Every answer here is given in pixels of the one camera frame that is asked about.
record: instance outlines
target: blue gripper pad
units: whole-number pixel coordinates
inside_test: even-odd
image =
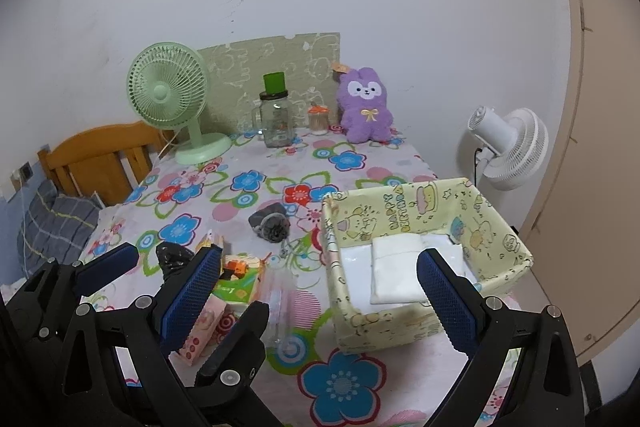
[[[138,248],[122,243],[90,263],[78,268],[74,293],[77,297],[93,295],[138,264]]]
[[[480,328],[476,317],[454,287],[454,284],[462,284],[466,280],[458,283],[457,279],[462,278],[450,269],[435,248],[428,248],[418,256],[417,275],[454,349],[473,357],[478,349]]]
[[[191,333],[191,328],[220,277],[221,255],[222,248],[201,248],[190,261],[188,270],[191,274],[160,322],[160,349],[165,355],[180,349]]]

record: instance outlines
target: storage box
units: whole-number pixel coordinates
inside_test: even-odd
[[[322,200],[322,247],[338,347],[361,353],[442,331],[428,302],[363,314],[351,304],[340,248],[402,232],[445,233],[462,244],[483,295],[506,293],[533,264],[529,250],[466,178],[332,192]]]

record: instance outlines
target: green lid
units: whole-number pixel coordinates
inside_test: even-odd
[[[264,79],[264,89],[267,94],[277,94],[287,90],[284,85],[284,73],[282,71],[267,73],[262,78]]]

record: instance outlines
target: yellow bow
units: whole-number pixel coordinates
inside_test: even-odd
[[[360,112],[361,115],[367,117],[367,121],[376,121],[376,115],[378,114],[377,109],[363,109]]]

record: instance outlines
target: door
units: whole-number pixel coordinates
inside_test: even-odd
[[[526,240],[580,361],[640,316],[640,2],[582,0],[582,12],[571,138]]]

